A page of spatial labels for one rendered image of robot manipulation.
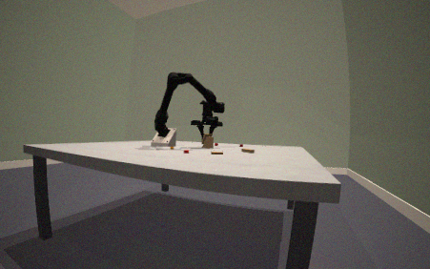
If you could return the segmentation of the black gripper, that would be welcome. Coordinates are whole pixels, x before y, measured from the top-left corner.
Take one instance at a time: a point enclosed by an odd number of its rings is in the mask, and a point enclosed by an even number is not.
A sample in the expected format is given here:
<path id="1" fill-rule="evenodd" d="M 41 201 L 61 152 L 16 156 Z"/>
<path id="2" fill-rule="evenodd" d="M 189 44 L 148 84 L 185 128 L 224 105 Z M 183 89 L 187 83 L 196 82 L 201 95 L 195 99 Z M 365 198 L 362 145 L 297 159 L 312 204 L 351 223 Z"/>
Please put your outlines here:
<path id="1" fill-rule="evenodd" d="M 208 125 L 207 123 L 203 122 L 203 118 L 204 118 L 205 114 L 208 115 L 208 116 L 213 115 L 212 112 L 203 112 L 203 114 L 202 114 L 202 122 L 200 122 L 200 120 L 192 120 L 191 121 L 191 125 L 197 125 L 196 127 L 198 127 L 198 129 L 199 129 L 202 137 L 203 137 L 203 128 L 204 128 L 203 125 Z M 217 126 L 218 127 L 223 126 L 223 123 L 222 122 L 216 122 L 215 125 L 212 125 L 212 124 L 210 124 L 210 125 L 211 125 L 211 127 L 210 127 L 209 134 L 212 134 L 213 131 L 214 131 L 214 129 L 217 128 Z"/>

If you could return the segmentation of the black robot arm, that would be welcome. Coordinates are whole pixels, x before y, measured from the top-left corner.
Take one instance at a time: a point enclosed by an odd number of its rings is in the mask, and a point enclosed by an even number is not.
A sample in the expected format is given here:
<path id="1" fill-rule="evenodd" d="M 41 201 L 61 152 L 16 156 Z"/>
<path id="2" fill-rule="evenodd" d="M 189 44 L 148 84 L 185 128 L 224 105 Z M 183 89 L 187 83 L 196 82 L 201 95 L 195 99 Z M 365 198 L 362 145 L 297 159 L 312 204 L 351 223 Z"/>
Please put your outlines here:
<path id="1" fill-rule="evenodd" d="M 166 137 L 166 135 L 169 133 L 170 130 L 166 127 L 165 123 L 167 123 L 167 119 L 169 117 L 167 110 L 173 95 L 173 91 L 178 85 L 187 82 L 190 82 L 193 87 L 207 100 L 202 100 L 199 103 L 203 104 L 203 112 L 214 111 L 214 113 L 224 113 L 224 102 L 216 102 L 216 96 L 211 91 L 204 88 L 190 73 L 171 72 L 168 75 L 167 90 L 165 92 L 161 108 L 157 112 L 154 120 L 154 125 L 155 129 L 158 131 L 158 136 Z M 218 122 L 218 117 L 213 117 L 212 115 L 208 116 L 205 114 L 203 122 L 206 122 L 208 125 L 215 125 L 215 123 Z"/>

